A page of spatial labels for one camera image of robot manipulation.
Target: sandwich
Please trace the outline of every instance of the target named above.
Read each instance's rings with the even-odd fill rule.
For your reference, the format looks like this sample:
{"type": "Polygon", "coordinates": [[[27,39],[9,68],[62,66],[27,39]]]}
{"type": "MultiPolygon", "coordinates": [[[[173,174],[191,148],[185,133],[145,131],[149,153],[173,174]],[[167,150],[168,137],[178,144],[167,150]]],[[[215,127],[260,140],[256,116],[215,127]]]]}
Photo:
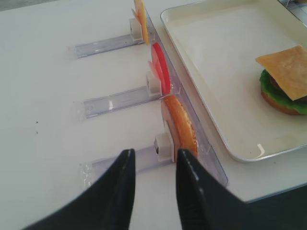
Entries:
{"type": "Polygon", "coordinates": [[[289,115],[307,115],[307,51],[296,46],[258,57],[265,70],[261,95],[275,109],[289,115]]]}
{"type": "Polygon", "coordinates": [[[161,111],[173,138],[175,161],[178,149],[188,149],[197,157],[196,133],[185,107],[178,98],[175,95],[165,97],[161,103],[161,111]]]}

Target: yellow cheese slice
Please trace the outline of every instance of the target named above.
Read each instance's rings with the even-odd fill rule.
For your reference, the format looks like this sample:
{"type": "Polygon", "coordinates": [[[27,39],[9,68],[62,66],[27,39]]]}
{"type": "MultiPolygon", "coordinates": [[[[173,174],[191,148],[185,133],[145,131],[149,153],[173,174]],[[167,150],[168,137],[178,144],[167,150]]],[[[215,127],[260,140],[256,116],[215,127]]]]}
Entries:
{"type": "Polygon", "coordinates": [[[132,10],[132,12],[135,18],[139,21],[139,23],[142,26],[143,40],[148,45],[149,36],[148,36],[147,23],[146,23],[146,10],[143,0],[134,0],[134,6],[135,6],[135,11],[132,10]]]}
{"type": "Polygon", "coordinates": [[[307,96],[307,51],[302,46],[264,55],[256,61],[268,71],[291,100],[307,96]]]}

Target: green lettuce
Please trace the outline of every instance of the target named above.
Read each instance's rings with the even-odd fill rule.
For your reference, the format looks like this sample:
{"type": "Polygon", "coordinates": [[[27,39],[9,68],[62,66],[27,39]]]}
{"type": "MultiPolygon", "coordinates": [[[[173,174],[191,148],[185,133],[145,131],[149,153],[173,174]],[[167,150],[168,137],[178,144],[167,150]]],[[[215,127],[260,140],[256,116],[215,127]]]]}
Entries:
{"type": "Polygon", "coordinates": [[[270,81],[270,74],[264,70],[260,77],[262,90],[282,107],[294,109],[302,115],[307,115],[307,104],[292,101],[283,92],[276,89],[270,81]]]}

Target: white table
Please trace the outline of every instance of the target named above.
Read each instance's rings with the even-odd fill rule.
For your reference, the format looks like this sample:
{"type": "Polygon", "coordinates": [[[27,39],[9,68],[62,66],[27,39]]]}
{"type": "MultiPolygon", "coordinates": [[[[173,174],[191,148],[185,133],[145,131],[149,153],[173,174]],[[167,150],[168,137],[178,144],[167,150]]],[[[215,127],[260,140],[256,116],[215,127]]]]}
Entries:
{"type": "MultiPolygon", "coordinates": [[[[164,9],[191,2],[145,5],[216,149],[228,189],[249,201],[306,183],[306,150],[250,164],[227,154],[160,20],[164,9]]],[[[132,0],[119,8],[113,1],[61,0],[0,12],[0,229],[21,229],[76,198],[79,163],[150,146],[163,132],[159,102],[86,122],[72,119],[74,101],[143,85],[130,58],[142,46],[79,60],[67,49],[128,33],[132,7],[132,0]]],[[[137,176],[130,228],[180,229],[174,165],[137,176]]]]}

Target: white tray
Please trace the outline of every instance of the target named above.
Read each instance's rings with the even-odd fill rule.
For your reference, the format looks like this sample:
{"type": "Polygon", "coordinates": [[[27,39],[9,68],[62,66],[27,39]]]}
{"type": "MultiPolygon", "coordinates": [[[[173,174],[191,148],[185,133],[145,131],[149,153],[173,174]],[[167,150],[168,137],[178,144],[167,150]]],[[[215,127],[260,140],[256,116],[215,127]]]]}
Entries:
{"type": "Polygon", "coordinates": [[[165,28],[230,154],[259,161],[307,145],[307,116],[273,109],[255,58],[297,44],[306,27],[277,0],[206,0],[165,10],[165,28]]]}

